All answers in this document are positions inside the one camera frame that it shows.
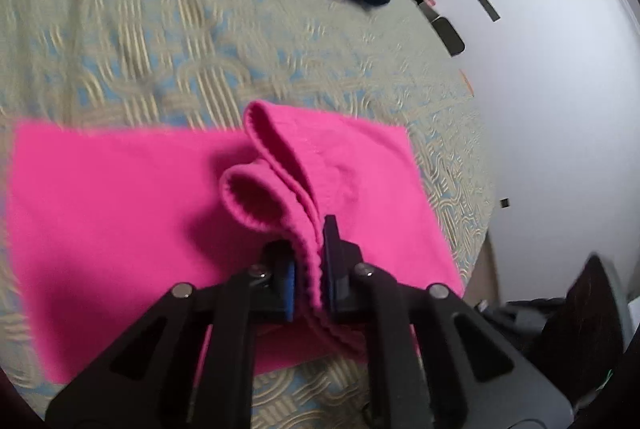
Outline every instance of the white wall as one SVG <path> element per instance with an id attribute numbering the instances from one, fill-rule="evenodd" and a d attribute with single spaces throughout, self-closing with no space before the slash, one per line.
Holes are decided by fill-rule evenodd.
<path id="1" fill-rule="evenodd" d="M 592 250 L 640 256 L 640 40 L 624 0 L 436 0 L 494 149 L 503 300 L 564 295 Z"/>

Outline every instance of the pink garment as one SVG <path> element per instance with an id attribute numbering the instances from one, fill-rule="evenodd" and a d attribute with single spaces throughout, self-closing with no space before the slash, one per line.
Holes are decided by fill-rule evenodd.
<path id="1" fill-rule="evenodd" d="M 64 130 L 22 122 L 8 189 L 10 261 L 47 378 L 68 382 L 175 282 L 206 287 L 291 240 L 305 321 L 258 338 L 256 371 L 362 336 L 322 313 L 325 215 L 405 284 L 463 287 L 404 129 L 254 102 L 246 132 Z"/>

